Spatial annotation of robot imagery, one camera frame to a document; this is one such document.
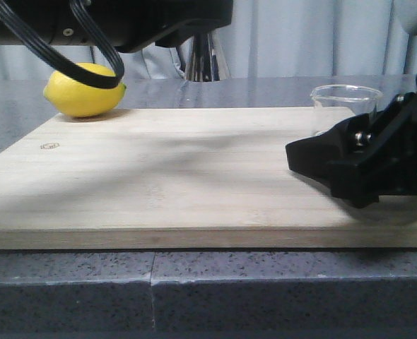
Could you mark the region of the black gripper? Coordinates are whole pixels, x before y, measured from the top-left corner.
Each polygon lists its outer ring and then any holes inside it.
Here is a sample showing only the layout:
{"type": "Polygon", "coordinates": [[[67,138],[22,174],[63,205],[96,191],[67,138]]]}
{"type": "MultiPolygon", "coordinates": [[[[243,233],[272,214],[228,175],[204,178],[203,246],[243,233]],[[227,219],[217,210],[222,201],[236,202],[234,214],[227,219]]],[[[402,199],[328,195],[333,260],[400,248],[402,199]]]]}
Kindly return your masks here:
{"type": "Polygon", "coordinates": [[[417,196],[416,91],[397,95],[374,119],[344,119],[327,131],[286,145],[288,168],[363,208],[380,196],[417,196]]]}
{"type": "MultiPolygon", "coordinates": [[[[94,43],[68,1],[8,1],[12,10],[48,44],[94,43]]],[[[150,44],[177,47],[189,38],[230,25],[232,1],[92,1],[91,18],[121,53],[150,44]]]]}

